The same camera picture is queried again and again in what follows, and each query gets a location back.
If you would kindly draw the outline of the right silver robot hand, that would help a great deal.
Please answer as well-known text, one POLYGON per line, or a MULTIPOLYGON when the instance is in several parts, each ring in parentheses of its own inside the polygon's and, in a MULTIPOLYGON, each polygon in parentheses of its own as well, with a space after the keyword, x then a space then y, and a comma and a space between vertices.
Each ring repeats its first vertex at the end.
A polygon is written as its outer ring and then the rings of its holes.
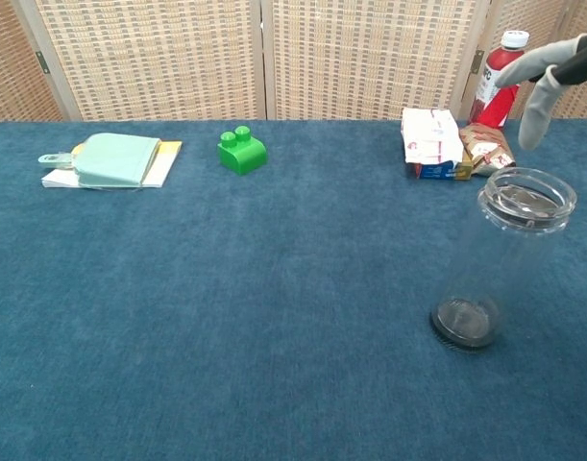
POLYGON ((554 105, 574 85, 587 82, 587 33, 533 49, 509 63, 496 80, 499 88, 535 84, 521 117, 519 145, 535 149, 546 134, 554 105))

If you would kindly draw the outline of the clear glass jar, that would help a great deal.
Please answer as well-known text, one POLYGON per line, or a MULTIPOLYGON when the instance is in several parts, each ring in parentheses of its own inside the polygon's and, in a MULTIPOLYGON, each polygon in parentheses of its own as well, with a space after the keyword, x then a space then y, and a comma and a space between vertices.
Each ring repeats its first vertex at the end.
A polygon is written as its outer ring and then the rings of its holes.
POLYGON ((493 173, 476 193, 429 314, 436 336, 457 349, 479 351, 500 335, 506 318, 526 305, 525 295, 575 211, 573 188, 534 168, 493 173), (494 213, 493 196, 517 185, 558 204, 556 219, 534 225, 509 223, 494 213))

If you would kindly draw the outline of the woven folding screen panel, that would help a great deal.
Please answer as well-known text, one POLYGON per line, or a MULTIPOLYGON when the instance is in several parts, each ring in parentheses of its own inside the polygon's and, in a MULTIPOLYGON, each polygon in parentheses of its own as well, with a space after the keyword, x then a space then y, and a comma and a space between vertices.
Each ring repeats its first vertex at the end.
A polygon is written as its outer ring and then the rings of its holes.
POLYGON ((263 119, 260 0, 11 0, 68 121, 263 119))
POLYGON ((61 120, 11 0, 0 0, 0 121, 61 120))
POLYGON ((459 115, 491 3, 259 0, 268 118, 459 115))
MULTIPOLYGON (((587 0, 528 0, 529 49, 587 33, 587 0)), ((587 119, 587 83, 573 86, 558 100, 555 118, 587 119)))
POLYGON ((527 31, 526 48, 542 46, 565 36, 580 3, 581 0, 478 0, 452 93, 451 109, 456 117, 469 117, 482 67, 504 31, 527 31))

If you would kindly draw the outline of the red drink bottle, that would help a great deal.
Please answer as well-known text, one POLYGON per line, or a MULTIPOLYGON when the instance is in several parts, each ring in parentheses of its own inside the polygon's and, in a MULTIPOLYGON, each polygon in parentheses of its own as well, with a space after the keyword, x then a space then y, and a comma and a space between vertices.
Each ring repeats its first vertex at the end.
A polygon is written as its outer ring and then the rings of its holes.
POLYGON ((500 46, 487 57, 477 85, 468 123, 479 123, 493 129, 502 129, 515 103, 519 85, 498 88, 497 78, 502 70, 515 61, 525 51, 529 32, 521 30, 505 31, 500 46))

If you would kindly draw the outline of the brown red snack package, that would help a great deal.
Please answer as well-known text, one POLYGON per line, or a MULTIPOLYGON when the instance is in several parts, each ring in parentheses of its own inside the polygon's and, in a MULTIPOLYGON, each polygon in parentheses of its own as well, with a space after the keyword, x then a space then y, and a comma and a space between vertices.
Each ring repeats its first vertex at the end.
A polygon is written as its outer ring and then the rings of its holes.
POLYGON ((489 177, 516 165, 515 157, 501 130, 473 123, 459 130, 460 139, 472 161, 472 174, 489 177))

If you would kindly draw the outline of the blue yellow carton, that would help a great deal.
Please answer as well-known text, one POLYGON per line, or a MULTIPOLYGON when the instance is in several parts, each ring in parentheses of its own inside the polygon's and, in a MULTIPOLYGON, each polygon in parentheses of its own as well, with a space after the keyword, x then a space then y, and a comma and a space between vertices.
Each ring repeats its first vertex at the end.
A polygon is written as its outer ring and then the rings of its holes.
POLYGON ((409 172, 417 179, 467 181, 472 176, 473 165, 471 162, 459 162, 454 164, 446 161, 440 164, 408 163, 409 172))

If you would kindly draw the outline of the green toy block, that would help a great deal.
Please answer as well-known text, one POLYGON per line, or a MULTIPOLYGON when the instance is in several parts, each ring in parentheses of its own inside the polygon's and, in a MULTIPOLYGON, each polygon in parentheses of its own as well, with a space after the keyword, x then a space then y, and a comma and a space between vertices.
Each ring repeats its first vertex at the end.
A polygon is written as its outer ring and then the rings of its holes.
POLYGON ((253 137, 248 126, 223 132, 217 144, 220 162, 239 176, 258 169, 268 161, 267 149, 253 137))

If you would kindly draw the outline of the blue velvet tablecloth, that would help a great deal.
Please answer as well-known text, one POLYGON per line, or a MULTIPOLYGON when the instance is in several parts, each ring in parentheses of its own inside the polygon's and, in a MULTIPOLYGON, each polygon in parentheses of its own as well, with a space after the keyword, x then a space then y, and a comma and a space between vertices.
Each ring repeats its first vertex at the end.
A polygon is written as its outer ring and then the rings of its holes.
POLYGON ((0 123, 0 461, 587 461, 587 120, 522 165, 577 192, 482 353, 428 311, 480 181, 407 175, 400 128, 0 123), (161 188, 46 188, 96 133, 181 141, 161 188))

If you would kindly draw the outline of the white yellow notepad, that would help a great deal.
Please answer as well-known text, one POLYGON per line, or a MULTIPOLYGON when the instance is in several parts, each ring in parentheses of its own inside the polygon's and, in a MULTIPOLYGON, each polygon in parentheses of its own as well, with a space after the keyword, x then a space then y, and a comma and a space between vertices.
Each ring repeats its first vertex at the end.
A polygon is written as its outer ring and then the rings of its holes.
MULTIPOLYGON (((122 185, 122 188, 161 188, 173 166, 183 143, 181 141, 162 141, 155 153, 152 165, 141 185, 122 185)), ((91 188, 91 185, 79 183, 78 176, 71 169, 54 169, 41 178, 41 184, 46 188, 91 188)), ((96 189, 107 189, 106 186, 96 185, 96 189)))

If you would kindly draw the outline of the mint green pouch with clip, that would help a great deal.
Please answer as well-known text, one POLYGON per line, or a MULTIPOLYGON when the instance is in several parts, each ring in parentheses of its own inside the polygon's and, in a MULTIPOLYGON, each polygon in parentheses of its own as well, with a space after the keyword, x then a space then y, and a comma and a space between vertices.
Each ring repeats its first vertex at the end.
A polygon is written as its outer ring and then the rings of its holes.
POLYGON ((156 137, 96 133, 68 153, 47 154, 41 183, 56 188, 139 188, 161 145, 156 137))

